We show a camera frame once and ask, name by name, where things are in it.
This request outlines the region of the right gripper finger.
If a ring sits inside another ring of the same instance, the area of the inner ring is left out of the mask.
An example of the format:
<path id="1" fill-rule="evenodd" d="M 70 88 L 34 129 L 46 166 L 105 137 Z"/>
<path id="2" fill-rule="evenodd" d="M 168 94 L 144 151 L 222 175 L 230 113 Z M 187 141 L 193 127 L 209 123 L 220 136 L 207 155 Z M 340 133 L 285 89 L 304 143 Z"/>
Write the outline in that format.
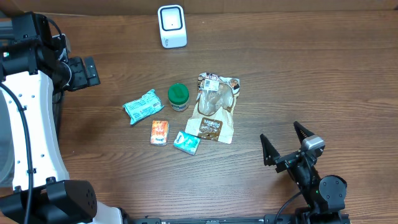
<path id="1" fill-rule="evenodd" d="M 305 138 L 314 135 L 313 132 L 309 131 L 307 128 L 305 128 L 303 125 L 301 125 L 298 121 L 294 122 L 294 129 L 295 129 L 295 132 L 298 136 L 300 143 L 302 143 Z"/>
<path id="2" fill-rule="evenodd" d="M 260 140 L 263 150 L 264 165 L 275 166 L 277 164 L 276 160 L 280 158 L 280 154 L 264 134 L 260 135 Z"/>

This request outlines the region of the green lid jar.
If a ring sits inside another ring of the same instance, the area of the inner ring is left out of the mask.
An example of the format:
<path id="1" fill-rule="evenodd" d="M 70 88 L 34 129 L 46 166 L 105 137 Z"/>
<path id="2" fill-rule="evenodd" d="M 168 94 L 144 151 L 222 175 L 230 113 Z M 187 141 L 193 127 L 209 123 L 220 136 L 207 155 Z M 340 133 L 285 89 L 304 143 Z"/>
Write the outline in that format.
<path id="1" fill-rule="evenodd" d="M 173 110 L 184 111 L 189 107 L 189 90 L 184 84 L 173 84 L 168 90 L 168 99 Z"/>

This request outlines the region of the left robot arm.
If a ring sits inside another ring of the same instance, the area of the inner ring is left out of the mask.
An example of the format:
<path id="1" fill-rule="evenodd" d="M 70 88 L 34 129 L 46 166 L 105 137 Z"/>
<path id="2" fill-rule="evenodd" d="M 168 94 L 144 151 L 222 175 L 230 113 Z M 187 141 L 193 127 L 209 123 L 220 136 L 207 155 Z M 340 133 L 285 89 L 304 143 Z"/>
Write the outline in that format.
<path id="1" fill-rule="evenodd" d="M 26 12 L 1 23 L 1 92 L 7 111 L 4 144 L 14 151 L 13 193 L 2 213 L 17 223 L 127 223 L 122 209 L 96 198 L 86 180 L 72 180 L 57 136 L 66 91 L 100 84 L 91 57 L 68 56 L 65 34 L 53 35 L 48 17 Z"/>

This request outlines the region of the teal Kleenex tissue pack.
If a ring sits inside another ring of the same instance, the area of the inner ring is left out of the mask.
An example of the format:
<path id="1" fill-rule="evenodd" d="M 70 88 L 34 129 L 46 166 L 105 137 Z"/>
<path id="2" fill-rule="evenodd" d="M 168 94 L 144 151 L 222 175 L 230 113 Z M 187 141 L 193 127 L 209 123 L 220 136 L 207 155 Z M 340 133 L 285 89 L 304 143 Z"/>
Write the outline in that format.
<path id="1" fill-rule="evenodd" d="M 200 138 L 187 134 L 183 131 L 180 131 L 177 134 L 177 137 L 174 141 L 174 147 L 187 154 L 194 156 L 198 149 L 199 143 L 200 143 Z"/>

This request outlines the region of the orange white small box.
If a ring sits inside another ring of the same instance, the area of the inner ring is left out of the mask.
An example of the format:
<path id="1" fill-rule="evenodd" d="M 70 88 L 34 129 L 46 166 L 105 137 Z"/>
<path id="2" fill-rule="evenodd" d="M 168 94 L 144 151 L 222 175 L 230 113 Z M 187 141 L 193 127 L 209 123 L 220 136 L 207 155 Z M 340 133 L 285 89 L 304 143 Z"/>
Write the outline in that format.
<path id="1" fill-rule="evenodd" d="M 150 143 L 156 146 L 165 146 L 167 144 L 168 135 L 169 122 L 153 120 L 150 134 Z"/>

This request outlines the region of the brown white snack bag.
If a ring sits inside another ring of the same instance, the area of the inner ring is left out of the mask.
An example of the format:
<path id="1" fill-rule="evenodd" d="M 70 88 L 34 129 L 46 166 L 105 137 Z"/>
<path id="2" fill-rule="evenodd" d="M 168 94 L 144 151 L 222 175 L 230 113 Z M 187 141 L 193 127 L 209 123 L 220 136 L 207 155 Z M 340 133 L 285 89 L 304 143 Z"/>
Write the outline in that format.
<path id="1" fill-rule="evenodd" d="M 195 107 L 185 132 L 230 144 L 234 134 L 233 113 L 240 93 L 240 80 L 205 72 L 199 74 L 197 87 Z"/>

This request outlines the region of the teal snack packet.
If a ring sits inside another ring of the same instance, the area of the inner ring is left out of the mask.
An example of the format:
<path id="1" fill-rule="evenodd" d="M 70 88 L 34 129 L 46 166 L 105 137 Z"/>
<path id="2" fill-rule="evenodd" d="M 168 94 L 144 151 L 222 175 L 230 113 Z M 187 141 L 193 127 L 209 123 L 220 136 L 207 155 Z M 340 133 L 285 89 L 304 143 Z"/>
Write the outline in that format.
<path id="1" fill-rule="evenodd" d="M 155 90 L 151 89 L 139 99 L 125 103 L 123 108 L 130 117 L 130 125 L 134 125 L 140 120 L 161 111 L 164 105 L 156 95 Z"/>

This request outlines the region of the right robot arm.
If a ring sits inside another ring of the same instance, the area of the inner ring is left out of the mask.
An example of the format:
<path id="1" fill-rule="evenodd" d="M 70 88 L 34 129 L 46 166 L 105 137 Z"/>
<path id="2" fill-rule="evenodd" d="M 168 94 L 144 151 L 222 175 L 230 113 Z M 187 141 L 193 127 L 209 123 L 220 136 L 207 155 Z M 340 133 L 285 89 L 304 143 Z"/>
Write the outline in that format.
<path id="1" fill-rule="evenodd" d="M 315 168 L 317 159 L 325 149 L 324 140 L 309 131 L 299 122 L 294 122 L 300 148 L 281 156 L 264 134 L 260 135 L 265 166 L 275 166 L 275 171 L 286 171 L 296 183 L 299 192 L 286 201 L 275 215 L 265 215 L 265 223 L 349 223 L 345 209 L 347 182 L 337 175 L 320 177 Z M 302 196 L 306 207 L 297 208 L 295 213 L 282 212 L 297 197 Z"/>

